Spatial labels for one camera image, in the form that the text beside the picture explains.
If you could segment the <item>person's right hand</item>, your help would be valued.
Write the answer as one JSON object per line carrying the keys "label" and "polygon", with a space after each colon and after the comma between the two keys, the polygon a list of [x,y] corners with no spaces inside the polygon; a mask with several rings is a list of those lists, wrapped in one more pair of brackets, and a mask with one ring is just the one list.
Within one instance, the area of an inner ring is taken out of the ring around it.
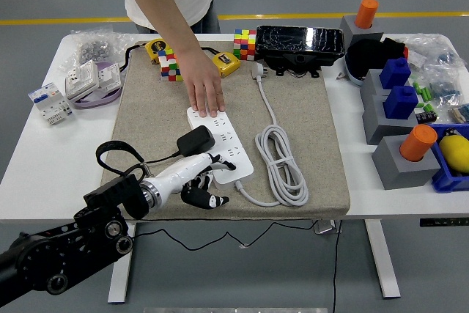
{"label": "person's right hand", "polygon": [[191,108],[201,117],[216,117],[225,110],[218,68],[201,48],[174,50]]}

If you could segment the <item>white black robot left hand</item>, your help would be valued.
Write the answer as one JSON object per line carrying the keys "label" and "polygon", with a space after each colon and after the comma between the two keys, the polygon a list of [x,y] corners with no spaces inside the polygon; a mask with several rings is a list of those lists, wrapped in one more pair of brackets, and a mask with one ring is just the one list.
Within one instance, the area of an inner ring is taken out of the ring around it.
{"label": "white black robot left hand", "polygon": [[179,194],[184,203],[204,210],[228,203],[229,197],[208,191],[214,169],[235,170],[236,166],[221,155],[205,152],[185,157],[157,176],[143,179],[140,186],[149,209],[162,208],[172,194]]}

